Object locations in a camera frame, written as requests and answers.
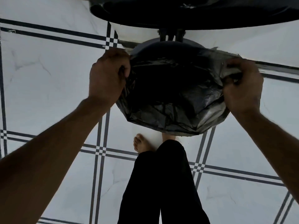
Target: bin lid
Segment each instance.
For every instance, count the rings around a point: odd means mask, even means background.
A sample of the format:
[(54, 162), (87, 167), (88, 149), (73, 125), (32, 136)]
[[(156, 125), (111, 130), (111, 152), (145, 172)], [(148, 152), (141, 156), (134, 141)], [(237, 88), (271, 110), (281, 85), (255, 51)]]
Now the bin lid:
[(299, 19), (298, 0), (89, 0), (96, 17), (126, 26), (185, 30), (261, 26)]

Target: forearm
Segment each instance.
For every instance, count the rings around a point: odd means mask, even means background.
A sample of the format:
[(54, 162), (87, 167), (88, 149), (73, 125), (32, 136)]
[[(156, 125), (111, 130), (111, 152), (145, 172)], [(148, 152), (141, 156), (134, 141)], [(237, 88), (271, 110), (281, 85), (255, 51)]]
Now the forearm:
[(299, 202), (299, 140), (258, 112), (236, 118)]
[(3, 223), (36, 223), (109, 105), (86, 99), (64, 119), (0, 161)]

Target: person's left hand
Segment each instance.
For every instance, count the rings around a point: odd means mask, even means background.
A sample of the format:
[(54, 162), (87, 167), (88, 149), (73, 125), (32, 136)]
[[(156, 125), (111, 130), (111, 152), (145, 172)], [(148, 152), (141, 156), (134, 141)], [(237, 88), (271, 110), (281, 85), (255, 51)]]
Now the person's left hand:
[(92, 65), (89, 97), (112, 106), (119, 98), (130, 73), (130, 56), (123, 49), (110, 48)]

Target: hand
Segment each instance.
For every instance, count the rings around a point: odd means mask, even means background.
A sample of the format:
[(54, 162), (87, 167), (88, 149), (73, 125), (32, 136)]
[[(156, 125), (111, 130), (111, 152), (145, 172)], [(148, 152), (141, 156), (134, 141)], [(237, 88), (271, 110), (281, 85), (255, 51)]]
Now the hand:
[(89, 75), (89, 97), (110, 107), (119, 98), (130, 73), (130, 56), (124, 50), (110, 48), (92, 65)]
[(248, 112), (260, 113), (260, 99), (264, 78), (254, 62), (235, 58), (227, 60), (227, 65), (242, 71), (242, 79), (236, 85), (226, 78), (223, 88), (224, 101), (231, 113), (237, 117)]

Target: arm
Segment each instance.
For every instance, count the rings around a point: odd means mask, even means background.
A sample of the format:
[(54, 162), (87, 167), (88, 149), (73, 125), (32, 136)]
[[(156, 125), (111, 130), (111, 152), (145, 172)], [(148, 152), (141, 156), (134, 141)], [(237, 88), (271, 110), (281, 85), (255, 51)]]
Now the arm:
[(38, 221), (88, 134), (120, 96), (129, 71), (129, 56), (124, 51), (107, 51), (92, 65), (88, 98), (71, 114), (0, 161), (3, 223)]
[(263, 77), (256, 65), (232, 59), (243, 72), (239, 85), (230, 79), (223, 89), (225, 103), (299, 202), (299, 140), (260, 113)]

